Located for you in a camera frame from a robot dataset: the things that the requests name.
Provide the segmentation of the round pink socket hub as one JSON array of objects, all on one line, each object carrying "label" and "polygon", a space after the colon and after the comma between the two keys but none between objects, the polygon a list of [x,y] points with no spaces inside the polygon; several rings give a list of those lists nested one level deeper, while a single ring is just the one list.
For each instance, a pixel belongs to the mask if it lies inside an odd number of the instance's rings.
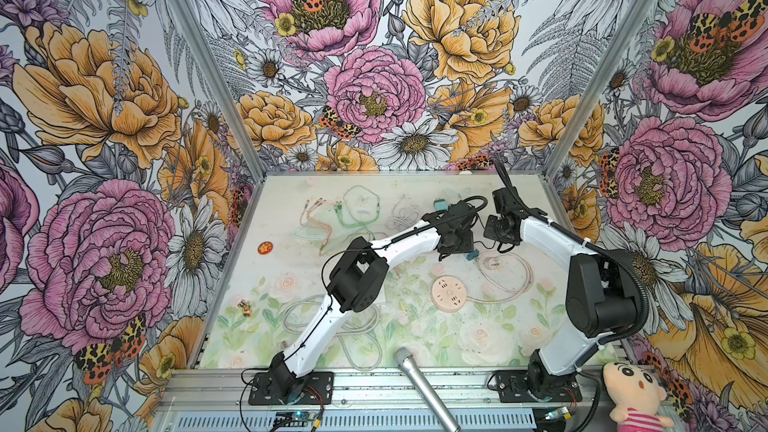
[{"label": "round pink socket hub", "polygon": [[449,275],[438,277],[433,282],[430,295],[435,307],[445,313],[456,313],[468,302],[464,283]]}]

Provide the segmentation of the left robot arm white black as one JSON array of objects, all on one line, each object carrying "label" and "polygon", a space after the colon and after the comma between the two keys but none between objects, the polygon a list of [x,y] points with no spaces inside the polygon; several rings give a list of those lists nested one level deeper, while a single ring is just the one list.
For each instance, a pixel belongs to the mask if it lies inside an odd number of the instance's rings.
[{"label": "left robot arm white black", "polygon": [[297,400],[321,353],[346,321],[375,302],[388,272],[423,254],[435,252],[442,260],[471,252],[472,228],[487,204],[482,196],[470,196],[424,215],[389,237],[355,238],[335,255],[338,261],[330,271],[321,273],[326,294],[314,317],[290,346],[273,357],[267,370],[254,378],[253,389],[263,390],[268,398],[283,404]]}]

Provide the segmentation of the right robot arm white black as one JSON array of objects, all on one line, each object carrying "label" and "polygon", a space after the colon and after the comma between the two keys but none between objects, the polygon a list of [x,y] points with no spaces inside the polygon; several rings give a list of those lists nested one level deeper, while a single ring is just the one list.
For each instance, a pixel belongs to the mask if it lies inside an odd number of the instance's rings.
[{"label": "right robot arm white black", "polygon": [[504,164],[495,159],[503,187],[493,192],[496,213],[488,218],[484,236],[501,254],[527,244],[536,247],[567,271],[565,311],[568,321],[552,340],[535,350],[525,374],[526,389],[537,400],[550,398],[603,346],[639,332],[646,324],[649,293],[630,254],[608,250],[550,219],[540,208],[527,206]]}]

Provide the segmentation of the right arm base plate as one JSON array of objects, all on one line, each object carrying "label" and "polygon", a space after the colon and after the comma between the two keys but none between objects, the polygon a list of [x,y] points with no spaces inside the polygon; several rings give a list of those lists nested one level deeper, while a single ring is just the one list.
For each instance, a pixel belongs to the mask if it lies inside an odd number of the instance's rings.
[{"label": "right arm base plate", "polygon": [[501,403],[580,402],[582,393],[576,375],[553,376],[522,369],[499,370],[491,387]]}]

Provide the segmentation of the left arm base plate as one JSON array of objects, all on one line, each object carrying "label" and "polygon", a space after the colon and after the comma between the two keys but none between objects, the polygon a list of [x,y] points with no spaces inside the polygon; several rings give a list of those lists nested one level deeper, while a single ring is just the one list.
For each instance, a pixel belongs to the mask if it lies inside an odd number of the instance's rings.
[{"label": "left arm base plate", "polygon": [[334,379],[332,372],[312,372],[301,378],[291,374],[276,378],[271,372],[259,372],[250,380],[247,403],[250,406],[328,405],[332,402]]}]

